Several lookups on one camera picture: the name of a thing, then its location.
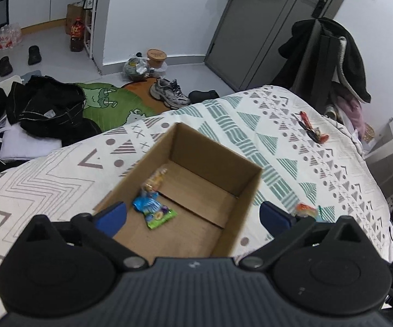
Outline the blue green snack packet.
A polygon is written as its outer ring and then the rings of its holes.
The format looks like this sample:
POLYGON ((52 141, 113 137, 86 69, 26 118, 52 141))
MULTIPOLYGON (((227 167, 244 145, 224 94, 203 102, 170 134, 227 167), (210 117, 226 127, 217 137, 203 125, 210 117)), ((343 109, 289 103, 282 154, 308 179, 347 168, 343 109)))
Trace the blue green snack packet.
POLYGON ((142 190, 132 203, 133 208, 144 215, 145 223, 149 229, 157 229, 177 215, 175 210, 162 204, 158 199, 158 192, 142 190))

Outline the orange candy wrapper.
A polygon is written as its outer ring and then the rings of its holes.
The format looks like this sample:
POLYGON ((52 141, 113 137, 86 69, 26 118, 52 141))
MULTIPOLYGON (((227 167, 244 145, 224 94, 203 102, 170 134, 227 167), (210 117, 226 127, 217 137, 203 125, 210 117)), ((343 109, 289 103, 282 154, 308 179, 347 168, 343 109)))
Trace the orange candy wrapper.
POLYGON ((314 207, 310 207, 307 204, 299 203, 296 205, 294 210, 294 216, 306 218, 306 217, 313 217, 316 219, 319 213, 318 210, 314 207))

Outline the yellow snack packet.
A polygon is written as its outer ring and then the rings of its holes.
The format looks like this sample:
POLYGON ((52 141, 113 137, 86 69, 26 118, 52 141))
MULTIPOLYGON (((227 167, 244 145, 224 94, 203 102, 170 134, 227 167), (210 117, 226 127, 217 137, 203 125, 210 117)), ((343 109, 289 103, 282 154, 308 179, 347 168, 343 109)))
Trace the yellow snack packet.
POLYGON ((167 174, 167 168, 162 166, 157 168, 142 184, 141 189, 147 193, 157 192, 163 181, 164 177, 167 174))

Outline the patterned bed cover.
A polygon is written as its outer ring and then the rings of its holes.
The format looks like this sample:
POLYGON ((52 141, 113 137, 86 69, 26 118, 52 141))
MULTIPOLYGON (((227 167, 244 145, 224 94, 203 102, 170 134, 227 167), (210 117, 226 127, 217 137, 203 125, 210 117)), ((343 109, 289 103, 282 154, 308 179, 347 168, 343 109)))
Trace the patterned bed cover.
POLYGON ((388 326, 388 205, 352 139, 264 86, 0 175, 0 326, 388 326))

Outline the brown cardboard box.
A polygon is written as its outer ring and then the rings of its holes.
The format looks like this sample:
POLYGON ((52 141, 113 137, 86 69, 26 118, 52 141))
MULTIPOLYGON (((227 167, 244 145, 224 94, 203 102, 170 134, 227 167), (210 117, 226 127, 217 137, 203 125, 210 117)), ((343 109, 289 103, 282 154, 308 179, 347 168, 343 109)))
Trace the brown cardboard box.
POLYGON ((144 257, 233 257, 260 184, 262 169, 184 123, 164 133, 135 167, 95 208, 127 206, 127 220, 115 240, 144 257), (143 182, 162 166, 167 174, 159 201, 177 215, 149 229, 132 202, 143 182))

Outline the green cartoon rug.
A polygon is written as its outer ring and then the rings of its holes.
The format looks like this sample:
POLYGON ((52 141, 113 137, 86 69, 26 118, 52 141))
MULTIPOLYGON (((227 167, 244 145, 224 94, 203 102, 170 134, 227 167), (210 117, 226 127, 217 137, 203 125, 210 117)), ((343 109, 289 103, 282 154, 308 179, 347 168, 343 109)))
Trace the green cartoon rug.
POLYGON ((155 78, 117 87, 110 83, 78 83, 86 96, 83 116, 94 121, 102 132, 158 115, 168 108, 150 96, 155 78))

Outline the black clothes pile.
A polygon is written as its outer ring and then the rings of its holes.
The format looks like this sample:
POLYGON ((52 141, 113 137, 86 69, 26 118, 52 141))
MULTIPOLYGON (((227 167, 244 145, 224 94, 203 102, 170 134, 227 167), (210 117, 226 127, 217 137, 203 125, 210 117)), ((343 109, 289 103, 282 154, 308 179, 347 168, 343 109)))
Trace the black clothes pile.
POLYGON ((79 85, 33 75, 25 84, 15 82, 9 93, 0 87, 0 119, 18 124, 28 134, 58 139, 63 146, 101 134, 95 121, 83 116, 86 96, 79 85))

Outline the pink garment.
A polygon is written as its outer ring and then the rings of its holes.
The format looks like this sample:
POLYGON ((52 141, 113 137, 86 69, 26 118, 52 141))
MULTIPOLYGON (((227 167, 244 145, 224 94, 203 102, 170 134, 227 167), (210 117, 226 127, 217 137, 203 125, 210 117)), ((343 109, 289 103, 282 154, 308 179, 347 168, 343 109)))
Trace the pink garment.
POLYGON ((333 82, 332 87, 335 94, 336 105, 350 120, 353 128, 358 131, 359 138, 364 138, 366 126, 359 100, 340 83, 333 82))

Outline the grey sneakers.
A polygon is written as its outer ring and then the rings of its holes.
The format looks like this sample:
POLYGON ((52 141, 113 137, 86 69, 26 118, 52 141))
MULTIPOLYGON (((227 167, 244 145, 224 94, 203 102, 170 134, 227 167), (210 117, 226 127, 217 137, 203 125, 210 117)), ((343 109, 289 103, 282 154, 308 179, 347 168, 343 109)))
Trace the grey sneakers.
POLYGON ((190 105, 190 99, 182 93, 176 80, 157 78, 150 87, 150 95, 157 101, 162 101, 167 108, 179 109, 190 105))

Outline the brown lidded jar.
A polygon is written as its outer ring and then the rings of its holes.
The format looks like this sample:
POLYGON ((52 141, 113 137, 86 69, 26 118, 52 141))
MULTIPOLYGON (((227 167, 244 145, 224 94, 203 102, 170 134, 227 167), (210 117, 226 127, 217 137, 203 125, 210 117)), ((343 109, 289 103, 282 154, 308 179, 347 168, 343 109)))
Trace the brown lidded jar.
POLYGON ((154 69, 159 69, 164 64, 167 54, 162 50, 151 48, 147 51, 148 64, 154 69))

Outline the black jacket on chair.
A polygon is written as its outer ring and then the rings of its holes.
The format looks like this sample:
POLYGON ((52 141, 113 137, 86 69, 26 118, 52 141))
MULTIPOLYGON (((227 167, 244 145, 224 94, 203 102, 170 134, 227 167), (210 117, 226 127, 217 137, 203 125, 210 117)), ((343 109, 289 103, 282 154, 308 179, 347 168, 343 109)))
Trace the black jacket on chair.
POLYGON ((319 113, 330 102, 334 82, 359 102, 371 102, 360 51, 338 22, 328 18, 295 22, 291 38, 278 53, 286 62, 272 85, 290 90, 319 113))

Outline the black slipper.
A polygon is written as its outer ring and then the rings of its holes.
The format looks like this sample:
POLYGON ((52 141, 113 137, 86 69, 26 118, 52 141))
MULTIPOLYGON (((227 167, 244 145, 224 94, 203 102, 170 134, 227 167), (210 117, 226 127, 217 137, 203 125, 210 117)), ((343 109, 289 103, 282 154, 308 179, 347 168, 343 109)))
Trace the black slipper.
POLYGON ((0 59, 0 76, 3 78, 13 72, 13 67, 8 56, 0 59))
POLYGON ((38 63, 40 63, 42 61, 42 57, 41 57, 41 51, 39 46, 37 45, 32 45, 31 47, 29 47, 28 49, 28 65, 32 66, 32 65, 36 65, 38 63))

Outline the grey door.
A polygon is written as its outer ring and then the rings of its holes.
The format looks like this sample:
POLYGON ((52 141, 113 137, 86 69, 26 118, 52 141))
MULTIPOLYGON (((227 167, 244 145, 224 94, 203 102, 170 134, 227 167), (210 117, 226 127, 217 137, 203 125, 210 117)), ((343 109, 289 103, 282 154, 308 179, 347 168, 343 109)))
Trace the grey door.
POLYGON ((332 19, 343 0, 229 0, 205 64, 234 91, 270 83, 285 63, 278 53, 295 22, 332 19))

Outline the water bottle pack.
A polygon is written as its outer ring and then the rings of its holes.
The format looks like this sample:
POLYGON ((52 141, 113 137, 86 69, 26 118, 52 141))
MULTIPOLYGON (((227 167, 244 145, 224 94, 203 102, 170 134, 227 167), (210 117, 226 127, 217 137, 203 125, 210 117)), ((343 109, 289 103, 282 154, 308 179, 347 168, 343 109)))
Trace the water bottle pack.
POLYGON ((0 50, 11 49, 22 41, 19 24, 10 24, 0 28, 0 50))

